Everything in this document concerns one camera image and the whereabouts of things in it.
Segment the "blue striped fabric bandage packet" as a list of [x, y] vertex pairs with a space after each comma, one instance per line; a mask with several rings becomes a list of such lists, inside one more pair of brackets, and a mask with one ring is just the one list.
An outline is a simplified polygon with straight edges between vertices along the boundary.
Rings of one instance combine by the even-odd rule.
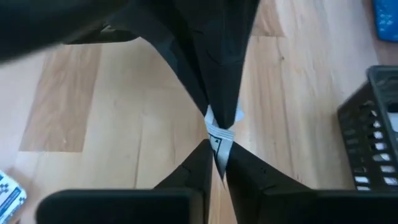
[[0, 170], [0, 224], [7, 224], [27, 198], [26, 191]]

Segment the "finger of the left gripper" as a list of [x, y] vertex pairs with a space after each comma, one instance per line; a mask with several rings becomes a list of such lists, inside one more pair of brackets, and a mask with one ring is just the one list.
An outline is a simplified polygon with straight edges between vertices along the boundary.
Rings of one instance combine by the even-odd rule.
[[115, 28], [148, 41], [176, 74], [202, 113], [215, 107], [210, 68], [215, 60], [204, 25], [214, 16], [214, 0], [128, 0], [109, 18]]
[[221, 128], [234, 124], [259, 0], [174, 0], [193, 36], [201, 77]]

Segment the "black plastic basket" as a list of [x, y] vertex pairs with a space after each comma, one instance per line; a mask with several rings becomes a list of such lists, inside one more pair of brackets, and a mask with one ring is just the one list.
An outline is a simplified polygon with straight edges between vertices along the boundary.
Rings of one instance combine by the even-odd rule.
[[398, 192], [398, 65], [374, 65], [337, 110], [358, 190]]

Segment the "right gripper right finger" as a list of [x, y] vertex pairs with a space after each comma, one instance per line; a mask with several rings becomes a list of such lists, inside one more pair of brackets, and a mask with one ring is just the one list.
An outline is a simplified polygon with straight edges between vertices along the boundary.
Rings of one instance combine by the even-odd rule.
[[398, 192], [311, 189], [237, 143], [226, 178], [238, 224], [398, 224]]

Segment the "blue plastic basket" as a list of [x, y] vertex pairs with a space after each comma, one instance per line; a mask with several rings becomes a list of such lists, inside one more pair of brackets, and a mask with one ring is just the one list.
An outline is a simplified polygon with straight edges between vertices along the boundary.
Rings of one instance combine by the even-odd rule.
[[372, 5], [378, 38], [398, 43], [398, 0], [372, 0]]

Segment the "red label ointment packet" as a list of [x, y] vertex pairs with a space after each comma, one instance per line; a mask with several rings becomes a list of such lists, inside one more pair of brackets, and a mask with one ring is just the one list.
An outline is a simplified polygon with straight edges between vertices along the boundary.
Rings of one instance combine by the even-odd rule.
[[222, 129], [218, 126], [210, 105], [207, 106], [204, 122], [208, 133], [208, 139], [210, 141], [210, 146], [213, 151], [213, 157], [218, 175], [223, 184], [223, 188], [225, 188], [224, 175], [226, 172], [226, 166], [228, 164], [229, 154], [234, 143], [235, 132], [231, 129]]

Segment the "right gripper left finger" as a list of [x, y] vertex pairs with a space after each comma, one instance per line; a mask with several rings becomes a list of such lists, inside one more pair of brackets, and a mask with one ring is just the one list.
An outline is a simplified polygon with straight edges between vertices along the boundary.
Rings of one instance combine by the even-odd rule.
[[153, 189], [73, 189], [37, 207], [37, 224], [208, 224], [213, 153], [203, 140]]

